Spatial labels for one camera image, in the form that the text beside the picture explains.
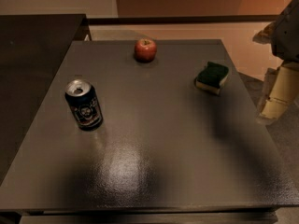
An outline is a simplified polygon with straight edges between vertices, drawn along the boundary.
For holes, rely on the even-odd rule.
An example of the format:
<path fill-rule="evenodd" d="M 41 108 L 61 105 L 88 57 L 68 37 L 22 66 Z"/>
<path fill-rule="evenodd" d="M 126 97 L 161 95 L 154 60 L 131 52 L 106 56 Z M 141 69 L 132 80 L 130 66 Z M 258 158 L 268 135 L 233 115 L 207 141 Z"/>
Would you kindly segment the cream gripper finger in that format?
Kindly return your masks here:
<path fill-rule="evenodd" d="M 266 100 L 269 98 L 269 94 L 271 90 L 273 89 L 274 83 L 277 79 L 278 71 L 273 68 L 268 68 L 263 80 L 263 88 L 262 88 L 262 95 L 260 97 L 260 100 L 258 102 L 257 109 L 259 111 L 262 111 Z"/>
<path fill-rule="evenodd" d="M 273 89 L 262 111 L 257 109 L 257 122 L 270 125 L 277 121 L 299 94 L 299 63 L 284 61 L 278 71 Z"/>

